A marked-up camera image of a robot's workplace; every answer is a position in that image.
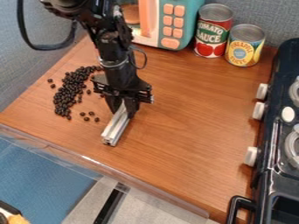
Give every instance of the cable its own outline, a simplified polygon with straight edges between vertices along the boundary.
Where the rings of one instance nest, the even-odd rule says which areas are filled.
[[[148,55],[146,54],[146,52],[143,49],[141,49],[139,47],[136,47],[134,45],[131,45],[129,47],[129,49],[132,50],[132,51],[138,51],[138,52],[140,52],[140,53],[142,53],[144,55],[143,66],[137,66],[136,63],[134,61],[132,61],[131,57],[129,57],[129,63],[131,63],[131,65],[133,67],[135,67],[136,69],[144,69],[147,66],[147,64],[148,64]]]
[[[52,51],[70,46],[74,41],[75,32],[77,30],[77,21],[73,20],[71,24],[71,31],[68,37],[61,43],[55,45],[34,45],[28,38],[24,23],[24,0],[17,0],[17,23],[24,42],[30,48],[37,51]]]

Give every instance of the toy stove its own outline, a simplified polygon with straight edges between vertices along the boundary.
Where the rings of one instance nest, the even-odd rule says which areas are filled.
[[[284,42],[275,57],[270,84],[260,84],[253,118],[263,122],[259,147],[248,147],[254,168],[253,199],[235,196],[226,223],[240,208],[248,223],[299,223],[299,38]]]

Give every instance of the wooden table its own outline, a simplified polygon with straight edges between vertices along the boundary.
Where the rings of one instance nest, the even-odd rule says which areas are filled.
[[[97,94],[84,95],[83,103],[73,107],[72,121],[53,113],[57,89],[46,80],[51,77],[60,86],[65,72],[97,64],[88,38],[18,97],[1,122],[157,187],[224,223],[231,197],[250,196],[251,168],[242,162],[259,128],[251,119],[255,93],[259,83],[268,81],[276,50],[267,47],[258,65],[242,68],[224,58],[196,57],[190,48],[142,48],[149,64],[139,75],[153,86],[155,103],[142,105],[117,147],[101,143],[112,115]],[[91,110],[100,123],[80,117]]]

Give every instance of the metal bracket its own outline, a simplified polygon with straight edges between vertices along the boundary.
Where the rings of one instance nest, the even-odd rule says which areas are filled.
[[[110,146],[116,146],[128,123],[128,112],[124,103],[122,103],[103,133],[101,133],[102,142]]]

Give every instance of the red can label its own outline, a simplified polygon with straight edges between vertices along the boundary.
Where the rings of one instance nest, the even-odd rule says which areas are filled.
[[[195,53],[206,58],[216,58],[224,55],[231,26],[232,20],[213,22],[199,19]]]

